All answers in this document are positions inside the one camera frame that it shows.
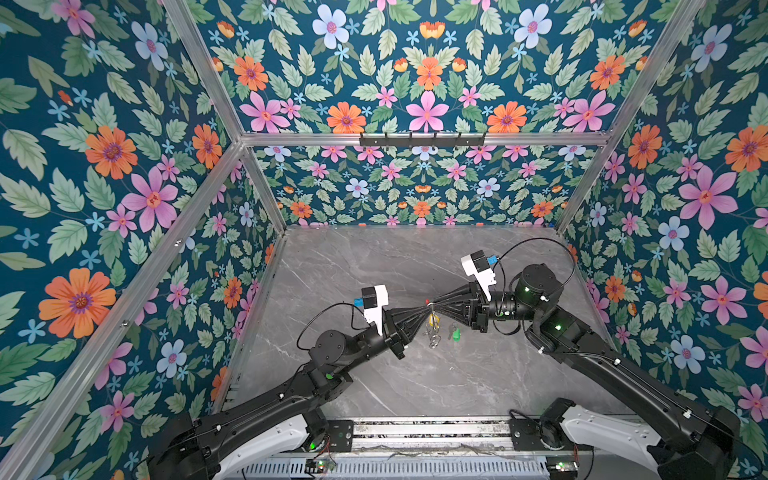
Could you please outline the yellow key tag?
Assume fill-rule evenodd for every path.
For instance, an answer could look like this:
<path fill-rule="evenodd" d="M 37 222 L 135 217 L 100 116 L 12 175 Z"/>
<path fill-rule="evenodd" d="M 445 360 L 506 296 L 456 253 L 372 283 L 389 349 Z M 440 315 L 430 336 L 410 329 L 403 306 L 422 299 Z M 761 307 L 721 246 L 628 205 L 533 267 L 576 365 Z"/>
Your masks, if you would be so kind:
<path fill-rule="evenodd" d="M 440 330 L 440 322 L 440 317 L 435 313 L 431 313 L 427 318 L 427 326 L 429 331 L 432 333 L 437 333 Z"/>

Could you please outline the silver metal keyring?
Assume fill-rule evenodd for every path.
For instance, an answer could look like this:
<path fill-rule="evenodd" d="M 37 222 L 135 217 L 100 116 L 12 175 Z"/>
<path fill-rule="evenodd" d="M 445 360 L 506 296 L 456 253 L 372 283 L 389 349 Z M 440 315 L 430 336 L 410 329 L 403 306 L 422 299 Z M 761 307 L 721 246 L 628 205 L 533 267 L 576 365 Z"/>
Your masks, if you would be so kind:
<path fill-rule="evenodd" d="M 433 308 L 433 311 L 432 311 L 432 313 L 435 313 L 435 314 L 437 314 L 437 312 L 436 312 L 436 310 L 435 310 L 434 306 L 433 306 L 433 305 L 431 305 L 431 306 L 432 306 L 432 308 Z M 437 333 L 432 333 L 432 332 L 430 332 L 430 331 L 429 331 L 429 328 L 428 328 L 428 326 L 427 326 L 427 318 L 428 318 L 428 316 L 426 317 L 426 321 L 425 321 L 425 325 L 426 325 L 425 334 L 426 334 L 426 335 L 427 335 L 427 337 L 428 337 L 429 348 L 430 348 L 430 349 L 436 349 L 436 348 L 437 348 L 437 346 L 439 345 L 440 341 L 441 341 L 440 330 L 439 330 Z"/>

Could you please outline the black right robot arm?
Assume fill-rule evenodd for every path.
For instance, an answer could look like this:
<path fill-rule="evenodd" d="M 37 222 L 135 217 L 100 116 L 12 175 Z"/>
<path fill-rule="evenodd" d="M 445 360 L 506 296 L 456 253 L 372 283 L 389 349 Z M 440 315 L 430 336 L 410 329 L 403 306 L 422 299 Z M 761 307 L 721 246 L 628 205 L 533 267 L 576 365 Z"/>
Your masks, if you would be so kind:
<path fill-rule="evenodd" d="M 550 449 L 588 445 L 640 464 L 662 479 L 725 479 L 737 459 L 740 421 L 724 407 L 677 394 L 614 351 L 589 324 L 558 304 L 563 285 L 544 264 L 526 266 L 504 291 L 491 269 L 437 299 L 432 308 L 474 330 L 516 321 L 541 354 L 581 373 L 628 407 L 636 423 L 599 415 L 558 398 L 541 414 Z"/>

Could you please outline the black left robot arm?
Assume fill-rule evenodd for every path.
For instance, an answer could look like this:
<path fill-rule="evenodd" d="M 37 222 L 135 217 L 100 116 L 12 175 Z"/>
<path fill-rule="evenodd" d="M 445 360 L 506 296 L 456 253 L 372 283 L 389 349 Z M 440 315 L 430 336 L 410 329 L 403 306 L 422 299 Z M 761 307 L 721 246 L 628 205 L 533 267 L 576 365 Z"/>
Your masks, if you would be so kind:
<path fill-rule="evenodd" d="M 432 312 L 397 308 L 356 335 L 327 330 L 283 383 L 217 414 L 178 417 L 149 450 L 150 478 L 224 479 L 278 453 L 313 450 L 329 430 L 321 408 L 352 384 L 351 370 L 384 352 L 403 358 Z"/>

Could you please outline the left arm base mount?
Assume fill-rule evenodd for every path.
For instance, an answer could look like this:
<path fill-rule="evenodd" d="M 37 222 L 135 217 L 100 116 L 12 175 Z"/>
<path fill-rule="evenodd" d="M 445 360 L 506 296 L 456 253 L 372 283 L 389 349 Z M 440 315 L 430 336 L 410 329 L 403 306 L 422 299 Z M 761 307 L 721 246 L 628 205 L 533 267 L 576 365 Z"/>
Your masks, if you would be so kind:
<path fill-rule="evenodd" d="M 308 453 L 348 453 L 352 451 L 355 433 L 353 420 L 318 420 L 307 427 L 308 437 L 300 449 Z"/>

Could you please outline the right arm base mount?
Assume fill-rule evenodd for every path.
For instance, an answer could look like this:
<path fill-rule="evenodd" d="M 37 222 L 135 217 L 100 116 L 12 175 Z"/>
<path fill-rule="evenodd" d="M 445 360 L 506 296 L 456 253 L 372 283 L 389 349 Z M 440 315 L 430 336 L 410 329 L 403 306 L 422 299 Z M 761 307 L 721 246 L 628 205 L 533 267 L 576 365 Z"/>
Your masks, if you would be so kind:
<path fill-rule="evenodd" d="M 508 410 L 509 438 L 514 451 L 593 451 L 594 447 L 575 443 L 566 433 L 562 423 L 565 413 L 577 404 L 562 397 L 556 398 L 540 416 L 532 416 L 518 409 Z"/>

